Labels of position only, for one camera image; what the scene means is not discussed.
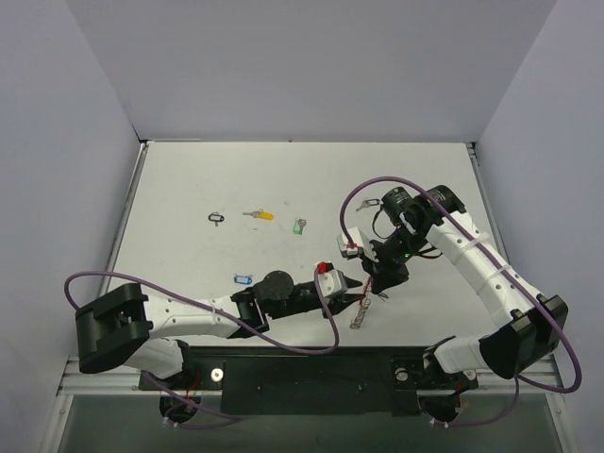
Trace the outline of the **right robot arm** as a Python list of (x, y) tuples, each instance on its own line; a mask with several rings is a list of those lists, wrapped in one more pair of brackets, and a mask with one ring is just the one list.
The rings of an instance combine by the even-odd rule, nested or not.
[(372, 243), (376, 258), (366, 266), (372, 291), (378, 294), (405, 282), (408, 260), (439, 251), (483, 302), (496, 330), (431, 346), (421, 364), (424, 380), (442, 386), (455, 373), (471, 369), (514, 378), (558, 346), (557, 331), (565, 324), (568, 307), (559, 296), (546, 297), (520, 277), (446, 186), (429, 190), (429, 195), (412, 197), (396, 187), (382, 197), (381, 209), (394, 232)]

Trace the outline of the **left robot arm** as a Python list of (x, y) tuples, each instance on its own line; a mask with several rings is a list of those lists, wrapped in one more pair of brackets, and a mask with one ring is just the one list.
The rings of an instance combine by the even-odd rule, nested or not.
[(76, 309), (79, 370), (93, 375), (119, 366), (149, 372), (181, 389), (193, 380), (185, 336), (266, 340), (270, 321), (318, 310), (329, 322), (362, 300), (361, 282), (332, 264), (296, 283), (273, 271), (235, 294), (194, 300), (134, 276)]

